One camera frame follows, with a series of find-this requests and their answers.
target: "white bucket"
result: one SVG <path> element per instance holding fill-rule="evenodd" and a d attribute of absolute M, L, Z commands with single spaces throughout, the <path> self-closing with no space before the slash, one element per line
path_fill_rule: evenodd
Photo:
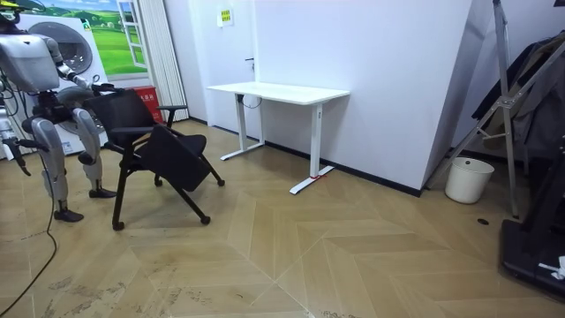
<path fill-rule="evenodd" d="M 451 164 L 445 194 L 457 202 L 472 204 L 480 199 L 494 168 L 470 158 L 456 158 Z"/>

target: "cable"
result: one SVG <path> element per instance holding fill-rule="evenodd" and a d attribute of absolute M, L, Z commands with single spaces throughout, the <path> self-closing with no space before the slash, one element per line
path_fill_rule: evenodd
<path fill-rule="evenodd" d="M 0 97 L 1 97 L 3 100 L 9 100 L 9 99 L 14 98 L 13 95 L 12 95 L 11 97 L 6 98 L 6 97 L 4 97 L 4 93 L 0 93 Z M 19 111 L 19 104 L 18 104 L 18 101 L 16 101 L 16 110 L 15 110 L 13 113 L 10 113 L 10 109 L 8 108 L 8 105 L 5 105 L 4 107 L 5 107 L 5 109 L 6 109 L 6 113 L 8 114 L 8 117 L 14 117 L 14 116 L 16 116 L 16 114 L 18 114 L 18 111 Z"/>
<path fill-rule="evenodd" d="M 16 103 L 16 110 L 14 110 L 13 114 L 8 113 L 8 117 L 14 117 L 16 116 L 16 114 L 18 114 L 19 111 L 19 102 L 18 102 L 18 98 L 16 98 L 16 95 L 14 94 L 13 89 L 11 89 L 11 87 L 6 87 L 6 90 L 8 92 L 10 92 L 11 97 L 9 98 L 4 98 L 4 99 L 12 99 L 14 100 L 14 102 Z"/>
<path fill-rule="evenodd" d="M 45 231 L 47 233 L 47 235 L 51 238 L 51 241 L 53 241 L 53 254 L 51 254 L 51 257 L 49 257 L 49 259 L 47 260 L 47 262 L 45 263 L 45 265 L 43 265 L 43 268 L 41 268 L 41 270 L 39 271 L 39 273 L 37 273 L 37 275 L 34 277 L 34 279 L 32 280 L 31 283 L 29 283 L 29 285 L 26 287 L 26 289 L 21 292 L 21 294 L 16 298 L 16 300 L 14 300 L 11 305 L 9 307 L 7 307 L 1 314 L 0 317 L 4 317 L 5 314 L 7 314 L 10 309 L 12 309 L 14 306 L 16 306 L 16 304 L 18 303 L 18 301 L 24 297 L 24 295 L 26 294 L 27 291 L 29 291 L 29 289 L 32 287 L 32 285 L 35 283 L 35 281 L 37 280 L 37 278 L 39 278 L 39 276 L 43 273 L 43 271 L 48 267 L 48 265 L 50 265 L 51 261 L 53 261 L 53 258 L 55 258 L 55 254 L 57 253 L 57 242 L 55 241 L 55 238 L 53 237 L 53 235 L 51 235 L 51 233 L 49 232 L 49 230 L 51 229 L 51 223 L 53 222 L 53 214 L 55 213 L 55 198 L 53 197 L 53 185 L 51 184 L 51 177 L 49 176 L 49 173 L 47 171 L 47 166 L 45 165 L 45 162 L 43 161 L 43 158 L 41 158 L 41 164 L 43 165 L 43 170 L 45 171 L 45 174 L 47 176 L 47 179 L 49 181 L 49 190 L 51 191 L 51 214 L 49 215 L 49 224 L 47 225 L 47 230 Z"/>
<path fill-rule="evenodd" d="M 257 106 L 251 107 L 249 105 L 245 105 L 243 99 L 241 100 L 241 103 L 250 110 L 254 110 L 254 109 L 258 108 L 261 105 L 262 102 L 263 102 L 263 98 L 259 97 L 259 103 L 257 104 Z"/>

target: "window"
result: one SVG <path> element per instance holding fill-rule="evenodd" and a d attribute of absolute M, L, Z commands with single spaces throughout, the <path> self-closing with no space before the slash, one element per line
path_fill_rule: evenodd
<path fill-rule="evenodd" d="M 132 0 L 117 0 L 117 8 L 120 12 L 120 19 L 122 27 L 124 28 L 125 37 L 127 38 L 127 44 L 132 53 L 133 64 L 138 67 L 147 68 L 135 5 Z"/>

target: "treadmill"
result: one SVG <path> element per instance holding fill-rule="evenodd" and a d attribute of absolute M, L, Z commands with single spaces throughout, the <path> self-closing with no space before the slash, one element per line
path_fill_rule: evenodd
<path fill-rule="evenodd" d="M 517 279 L 565 299 L 565 279 L 556 279 L 545 268 L 558 269 L 559 257 L 565 256 L 565 130 L 559 137 L 554 162 L 524 222 L 502 222 L 501 265 Z"/>

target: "standing desk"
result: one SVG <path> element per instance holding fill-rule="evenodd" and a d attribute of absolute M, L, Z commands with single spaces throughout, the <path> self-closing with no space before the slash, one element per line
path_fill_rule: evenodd
<path fill-rule="evenodd" d="M 237 106 L 237 126 L 239 128 L 239 150 L 223 156 L 222 160 L 228 160 L 233 156 L 241 155 L 255 148 L 265 145 L 265 133 L 263 125 L 262 110 L 260 112 L 260 137 L 259 142 L 247 147 L 245 139 L 247 132 L 245 129 L 245 112 L 243 100 L 239 100 L 239 95 L 252 95 L 264 100 L 275 102 L 292 103 L 304 107 L 312 108 L 312 139 L 310 144 L 310 177 L 295 185 L 290 189 L 290 193 L 298 194 L 304 188 L 318 180 L 321 176 L 330 172 L 334 167 L 327 166 L 320 170 L 320 142 L 321 142 L 321 115 L 322 105 L 337 97 L 349 95 L 349 91 L 316 88 L 316 87 L 295 87 L 289 85 L 279 85 L 261 82 L 246 82 L 229 85 L 208 87 L 208 89 L 230 92 L 235 94 Z"/>

